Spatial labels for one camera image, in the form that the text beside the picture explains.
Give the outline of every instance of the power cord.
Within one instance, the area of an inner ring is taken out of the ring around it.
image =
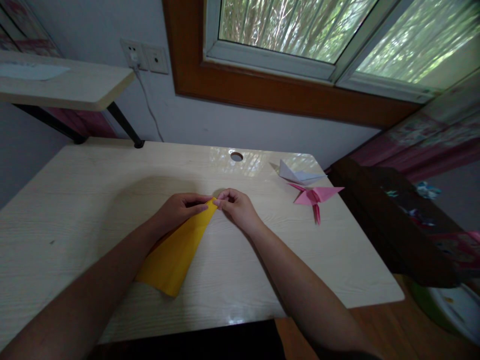
[[[154,112],[152,111],[152,108],[150,107],[149,96],[147,95],[147,91],[145,90],[145,86],[144,86],[144,83],[142,81],[142,77],[140,75],[140,64],[139,64],[139,61],[138,61],[139,59],[136,55],[133,55],[132,53],[130,54],[130,57],[131,57],[132,62],[134,63],[133,72],[135,73],[136,78],[140,82],[141,90],[143,91],[143,95],[145,96],[146,107],[148,108],[148,111],[150,112],[150,115],[153,119],[153,122],[155,123],[156,132],[158,133],[158,136],[160,137],[161,142],[164,143],[165,142],[164,137],[160,133],[159,123],[157,121],[157,118],[154,115]]]

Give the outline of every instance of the electrical outlet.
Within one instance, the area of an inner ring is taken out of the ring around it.
[[[132,59],[133,57],[134,59],[137,59],[140,70],[146,71],[149,69],[149,64],[145,58],[142,43],[138,41],[120,39],[120,45],[123,49],[123,53],[125,54],[126,62],[129,68],[134,68],[136,66],[135,61]]]
[[[164,47],[143,45],[143,52],[148,62],[148,68],[152,73],[168,74],[169,66]]]

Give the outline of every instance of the white wall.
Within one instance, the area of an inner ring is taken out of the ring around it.
[[[426,180],[441,190],[435,204],[465,231],[480,231],[480,161]]]
[[[66,58],[127,66],[120,38],[168,50],[161,0],[27,2]],[[171,74],[142,72],[142,77],[166,142],[308,153],[326,168],[378,132],[176,96]],[[140,137],[159,139],[137,80],[116,103]],[[115,121],[111,122],[125,138]]]
[[[0,209],[70,142],[36,118],[0,102]]]

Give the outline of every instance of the hand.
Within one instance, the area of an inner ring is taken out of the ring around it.
[[[248,235],[252,235],[264,225],[250,198],[243,192],[228,188],[223,190],[213,203],[218,206],[218,210],[228,213],[233,222]]]
[[[192,216],[207,210],[205,203],[210,199],[212,196],[194,192],[172,195],[147,222],[156,230],[155,235],[161,238]]]

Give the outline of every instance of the pink curtain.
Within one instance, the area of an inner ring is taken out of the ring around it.
[[[0,0],[0,49],[60,58],[60,51],[23,0]],[[84,136],[116,138],[101,112],[47,110]]]
[[[480,76],[454,86],[350,155],[418,182],[480,160]]]

